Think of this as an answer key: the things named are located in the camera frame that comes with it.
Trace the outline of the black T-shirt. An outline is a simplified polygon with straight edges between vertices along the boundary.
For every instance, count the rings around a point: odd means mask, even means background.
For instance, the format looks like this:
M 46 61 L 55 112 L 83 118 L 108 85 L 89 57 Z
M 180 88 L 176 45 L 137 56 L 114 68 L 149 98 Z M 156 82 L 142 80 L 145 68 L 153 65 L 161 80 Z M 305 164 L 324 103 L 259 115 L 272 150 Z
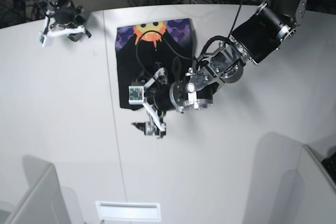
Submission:
M 173 83 L 191 67 L 191 21 L 185 18 L 119 27 L 115 49 L 120 108 L 139 110 L 141 106 L 128 102 L 132 82 L 147 81 L 158 69 L 165 68 L 168 83 Z

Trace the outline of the white partition panel left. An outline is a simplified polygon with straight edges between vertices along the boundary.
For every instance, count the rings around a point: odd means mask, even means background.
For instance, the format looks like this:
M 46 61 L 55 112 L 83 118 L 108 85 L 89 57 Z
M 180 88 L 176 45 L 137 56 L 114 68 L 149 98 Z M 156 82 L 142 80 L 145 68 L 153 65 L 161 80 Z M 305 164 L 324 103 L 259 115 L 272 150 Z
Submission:
M 1 202 L 1 223 L 71 223 L 53 164 L 46 165 L 18 205 Z

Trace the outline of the white partition panel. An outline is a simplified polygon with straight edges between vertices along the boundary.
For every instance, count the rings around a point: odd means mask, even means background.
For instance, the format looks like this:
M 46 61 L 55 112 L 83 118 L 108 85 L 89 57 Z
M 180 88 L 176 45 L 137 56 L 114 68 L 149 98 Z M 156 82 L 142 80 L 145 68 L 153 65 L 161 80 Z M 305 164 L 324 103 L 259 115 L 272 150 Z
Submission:
M 1 223 L 71 223 L 53 164 L 46 165 L 18 205 L 1 202 Z
M 297 170 L 303 194 L 295 223 L 335 223 L 335 182 L 308 145 L 302 148 Z

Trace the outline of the black keyboard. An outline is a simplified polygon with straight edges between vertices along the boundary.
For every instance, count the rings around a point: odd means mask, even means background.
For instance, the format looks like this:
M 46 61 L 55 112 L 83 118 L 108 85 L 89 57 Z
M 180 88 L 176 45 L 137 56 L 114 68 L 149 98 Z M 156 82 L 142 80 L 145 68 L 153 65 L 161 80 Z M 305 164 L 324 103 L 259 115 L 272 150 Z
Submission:
M 332 154 L 330 157 L 325 158 L 322 161 L 322 165 L 333 179 L 336 182 L 336 153 Z

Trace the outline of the white partition panel right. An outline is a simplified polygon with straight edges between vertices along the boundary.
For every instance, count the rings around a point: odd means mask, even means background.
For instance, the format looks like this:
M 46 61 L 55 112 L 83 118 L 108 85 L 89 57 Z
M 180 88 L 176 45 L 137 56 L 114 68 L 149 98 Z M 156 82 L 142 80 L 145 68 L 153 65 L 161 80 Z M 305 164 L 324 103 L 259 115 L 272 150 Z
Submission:
M 308 145 L 302 148 L 297 170 L 303 194 L 295 223 L 335 223 L 335 182 Z

